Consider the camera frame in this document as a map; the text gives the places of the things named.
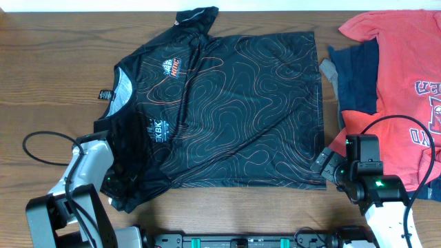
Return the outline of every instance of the wood grain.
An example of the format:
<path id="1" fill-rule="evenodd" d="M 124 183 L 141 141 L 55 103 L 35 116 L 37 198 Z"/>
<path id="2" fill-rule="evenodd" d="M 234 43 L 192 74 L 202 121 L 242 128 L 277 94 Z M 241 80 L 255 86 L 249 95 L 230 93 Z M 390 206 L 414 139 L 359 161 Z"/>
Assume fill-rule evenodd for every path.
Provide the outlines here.
<path id="1" fill-rule="evenodd" d="M 318 58 L 327 46 L 356 42 L 338 27 L 357 12 L 221 12 L 210 34 L 268 34 L 313 30 Z M 23 137 L 52 130 L 77 137 L 92 132 L 111 88 L 113 66 L 174 22 L 175 13 L 27 13 L 0 15 L 0 247 L 31 247 L 25 205 L 44 195 L 65 168 L 43 165 L 21 149 Z M 326 144 L 338 133 L 337 103 L 323 78 Z M 70 144 L 34 138 L 31 152 L 51 161 L 71 158 Z M 292 234 L 302 226 L 365 225 L 358 208 L 328 185 L 325 192 L 275 188 L 175 189 L 127 215 L 101 199 L 115 228 L 140 224 L 153 234 Z M 441 247 L 441 204 L 413 208 L 424 247 Z"/>

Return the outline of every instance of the black label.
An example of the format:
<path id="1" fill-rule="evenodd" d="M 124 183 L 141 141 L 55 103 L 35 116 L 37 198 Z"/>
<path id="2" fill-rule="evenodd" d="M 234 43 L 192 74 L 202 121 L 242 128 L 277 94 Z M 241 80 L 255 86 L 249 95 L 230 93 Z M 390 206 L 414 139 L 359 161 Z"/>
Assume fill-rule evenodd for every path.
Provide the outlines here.
<path id="1" fill-rule="evenodd" d="M 114 92 L 113 90 L 101 90 L 99 92 L 98 99 L 99 100 L 108 100 L 111 101 L 114 98 Z"/>

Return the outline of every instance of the wire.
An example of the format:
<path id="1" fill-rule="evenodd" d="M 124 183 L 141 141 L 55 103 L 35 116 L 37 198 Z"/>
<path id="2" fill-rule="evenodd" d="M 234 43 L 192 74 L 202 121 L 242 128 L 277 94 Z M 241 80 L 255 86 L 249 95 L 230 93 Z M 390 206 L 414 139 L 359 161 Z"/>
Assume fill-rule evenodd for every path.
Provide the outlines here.
<path id="1" fill-rule="evenodd" d="M 89 240 L 90 246 L 92 248 L 96 248 L 96 243 L 95 240 L 92 238 L 92 235 L 90 234 L 90 231 L 88 229 L 88 227 L 85 225 L 84 220 L 82 219 L 80 213 L 78 212 L 78 210 L 76 209 L 76 206 L 78 205 L 76 202 L 74 202 L 74 200 L 72 199 L 72 193 L 70 192 L 70 184 L 72 183 L 72 177 L 74 175 L 74 172 L 76 170 L 76 168 L 78 167 L 79 163 L 81 162 L 81 159 L 84 156 L 84 149 L 81 147 L 80 143 L 78 143 L 78 141 L 74 140 L 73 138 L 70 138 L 69 136 L 65 135 L 65 134 L 60 134 L 58 132 L 51 132 L 51 131 L 40 131 L 40 132 L 33 132 L 31 134 L 28 134 L 24 139 L 23 139 L 23 151 L 31 158 L 33 158 L 36 161 L 42 162 L 42 163 L 47 163 L 49 165 L 58 165 L 58 166 L 66 166 L 69 164 L 64 164 L 64 163 L 53 163 L 50 161 L 45 161 L 43 159 L 37 158 L 36 156 L 32 155 L 28 149 L 26 148 L 26 143 L 28 142 L 28 139 L 36 136 L 36 135 L 41 135 L 41 134 L 49 134 L 49 135 L 55 135 L 55 136 L 59 136 L 61 138 L 65 138 L 71 142 L 73 142 L 80 150 L 78 158 L 76 159 L 75 163 L 73 164 L 71 170 L 69 171 L 68 176 L 65 178 L 65 187 L 64 187 L 64 191 L 65 191 L 65 195 L 66 198 L 68 200 L 68 204 L 70 206 L 70 208 L 72 209 L 72 213 L 74 214 L 76 220 L 78 221 L 78 224 L 80 225 L 80 227 L 83 229 L 86 238 Z"/>
<path id="2" fill-rule="evenodd" d="M 294 234 L 294 241 L 297 243 L 297 245 L 300 247 L 300 248 L 306 248 L 306 247 L 304 247 L 303 245 L 301 245 L 301 244 L 299 244 L 299 242 L 297 241 L 297 234 L 299 234 L 302 230 L 304 230 L 304 229 L 310 229 L 310 230 L 312 230 L 314 233 L 315 233 L 315 235 L 317 236 L 317 238 L 320 240 L 320 241 L 322 241 L 323 242 L 323 244 L 325 244 L 325 245 L 323 245 L 323 246 L 321 246 L 321 247 L 325 247 L 326 246 L 326 242 L 317 234 L 317 232 L 316 232 L 316 230 L 314 230 L 314 229 L 312 229 L 311 227 L 301 227 L 299 230 L 297 230 L 296 231 L 296 233 Z"/>
<path id="3" fill-rule="evenodd" d="M 403 216 L 404 237 L 406 238 L 407 246 L 409 248 L 412 248 L 411 239 L 410 239 L 411 234 L 409 234 L 409 228 L 407 227 L 407 219 L 409 218 L 409 212 L 411 211 L 413 202 L 415 202 L 416 196 L 420 193 L 422 187 L 424 186 L 424 184 L 426 183 L 427 179 L 429 178 L 430 173 L 432 172 L 433 164 L 435 163 L 435 142 L 433 141 L 433 138 L 432 138 L 432 135 L 430 134 L 430 131 L 419 120 L 417 120 L 415 118 L 412 118 L 410 116 L 405 116 L 405 115 L 400 115 L 400 114 L 391 115 L 391 116 L 385 116 L 385 117 L 379 118 L 378 120 L 376 120 L 376 121 L 372 122 L 371 124 L 369 124 L 363 130 L 363 132 L 361 132 L 361 134 L 364 134 L 369 128 L 371 128 L 376 123 L 379 123 L 380 121 L 387 120 L 387 119 L 390 119 L 390 118 L 405 118 L 405 119 L 408 119 L 410 121 L 413 121 L 414 123 L 417 123 L 426 132 L 426 134 L 427 134 L 427 136 L 429 138 L 430 148 L 431 148 L 431 153 L 432 153 L 431 154 L 431 158 L 430 158 L 429 168 L 427 169 L 426 175 L 421 180 L 421 183 L 418 185 L 418 188 L 415 190 L 415 193 L 411 197 L 411 200 L 409 201 L 409 204 L 406 206 L 406 209 L 404 210 L 404 216 Z"/>

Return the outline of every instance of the wooden table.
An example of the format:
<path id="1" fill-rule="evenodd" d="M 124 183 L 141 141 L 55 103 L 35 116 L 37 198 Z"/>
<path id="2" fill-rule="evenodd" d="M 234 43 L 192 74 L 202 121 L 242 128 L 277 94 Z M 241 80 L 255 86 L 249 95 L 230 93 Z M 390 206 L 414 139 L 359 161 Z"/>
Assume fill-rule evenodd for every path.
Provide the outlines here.
<path id="1" fill-rule="evenodd" d="M 313 30 L 319 61 L 327 46 L 356 42 L 337 30 L 358 12 L 221 12 L 211 35 Z M 107 103 L 113 66 L 173 25 L 175 13 L 27 13 L 0 17 L 0 247 L 31 247 L 25 205 L 60 179 L 64 167 L 44 165 L 21 149 L 23 137 L 52 130 L 72 137 L 92 132 Z M 322 79 L 326 144 L 338 133 L 336 100 Z M 71 159 L 70 145 L 52 137 L 30 141 L 31 152 L 51 161 Z M 365 225 L 358 207 L 328 185 L 323 192 L 285 188 L 174 189 L 127 215 L 101 195 L 113 227 L 135 223 L 150 233 L 293 234 L 298 228 Z M 441 204 L 413 207 L 424 247 L 441 247 Z"/>

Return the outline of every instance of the black t-shirt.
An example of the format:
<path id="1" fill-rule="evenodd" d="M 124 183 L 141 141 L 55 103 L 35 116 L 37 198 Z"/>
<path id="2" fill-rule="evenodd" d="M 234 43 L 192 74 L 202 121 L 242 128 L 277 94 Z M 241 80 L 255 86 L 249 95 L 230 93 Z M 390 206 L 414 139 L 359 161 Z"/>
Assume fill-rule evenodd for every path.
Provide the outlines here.
<path id="1" fill-rule="evenodd" d="M 170 188 L 324 189 L 309 169 L 323 148 L 313 32 L 207 33 L 217 8 L 179 12 L 169 30 L 115 66 L 115 164 L 102 191 L 131 212 Z"/>

